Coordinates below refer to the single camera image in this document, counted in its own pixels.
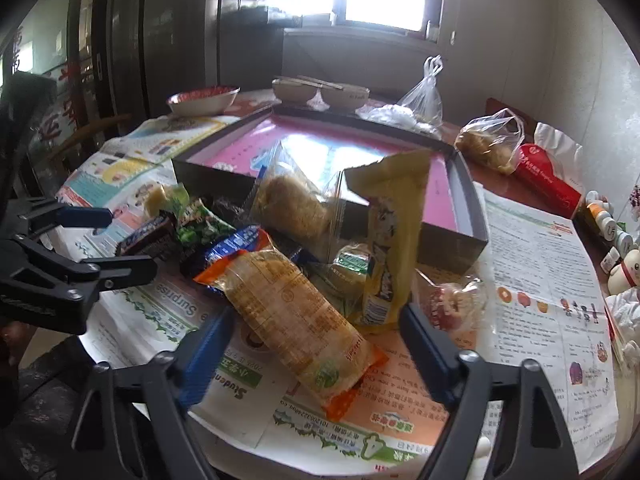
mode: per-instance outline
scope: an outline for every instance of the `wall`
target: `wall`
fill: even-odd
[[[624,209],[640,167],[640,66],[596,0],[555,0],[554,52],[534,114],[584,147],[583,179]]]
[[[399,98],[435,54],[445,62],[438,76],[445,120],[465,124],[495,97],[554,125],[584,145],[585,186],[630,221],[624,208],[639,181],[640,66],[596,0],[444,0],[437,44],[361,29],[292,29],[283,72]]]
[[[446,120],[465,124],[484,112],[488,97],[537,110],[553,47],[553,10],[554,0],[444,0],[438,44],[343,27],[292,29],[283,72],[399,98],[422,78],[424,59],[442,54],[438,88]]]

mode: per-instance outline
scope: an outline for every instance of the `yellow snack bag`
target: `yellow snack bag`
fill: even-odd
[[[213,262],[195,282],[221,288],[242,318],[324,408],[339,420],[356,384],[386,356],[351,326],[257,229],[258,250]]]
[[[431,164],[431,150],[397,153],[344,170],[347,186],[369,200],[367,243],[371,258],[354,322],[364,332],[398,327],[408,301]]]

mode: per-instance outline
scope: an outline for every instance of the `plastic bag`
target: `plastic bag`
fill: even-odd
[[[306,269],[309,281],[340,314],[349,318],[362,301],[368,267],[368,247],[349,244],[338,251],[331,264],[310,262]]]
[[[357,395],[354,386],[386,356],[341,316],[265,231],[249,226],[194,278],[221,288],[252,330],[337,421]],[[231,246],[225,241],[220,246]]]
[[[442,126],[442,99],[436,88],[436,76],[442,70],[440,56],[428,57],[424,62],[424,78],[402,99],[399,106],[407,107],[419,123]]]
[[[337,174],[320,191],[279,142],[245,206],[249,220],[280,231],[325,262],[331,233],[339,231],[341,178]]]
[[[522,119],[504,108],[492,116],[471,121],[460,130],[454,145],[476,162],[511,174],[518,165],[518,149],[523,140]]]
[[[403,130],[409,130],[433,139],[442,140],[438,126],[421,123],[410,108],[400,105],[384,105],[379,108],[363,107],[356,112],[361,118],[374,123],[388,124]]]
[[[453,337],[478,328],[487,300],[482,280],[469,275],[436,285],[418,269],[415,275],[420,308],[434,327]]]

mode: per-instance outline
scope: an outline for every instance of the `windowsill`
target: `windowsill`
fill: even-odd
[[[368,40],[377,43],[391,44],[430,56],[442,54],[438,44],[431,40],[419,40],[403,36],[396,32],[384,30],[372,30],[364,27],[352,27],[349,25],[331,26],[307,26],[300,28],[285,28],[287,36],[324,36],[332,38],[347,38],[350,40]]]

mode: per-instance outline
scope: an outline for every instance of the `metal screw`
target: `metal screw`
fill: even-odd
[[[79,300],[80,298],[82,298],[82,294],[80,293],[79,290],[77,290],[76,288],[70,288],[66,294],[68,295],[68,297],[70,297],[72,300]]]
[[[540,371],[540,363],[535,361],[534,359],[524,359],[522,362],[522,366],[524,366],[530,372],[539,372]]]
[[[162,352],[158,352],[152,361],[159,365],[168,365],[174,362],[174,354],[168,350],[163,350]]]
[[[94,366],[94,370],[98,373],[103,373],[111,370],[111,365],[107,362],[101,362]]]
[[[460,359],[467,363],[478,361],[478,359],[480,358],[480,356],[473,350],[463,350],[458,354],[458,357],[460,357]]]

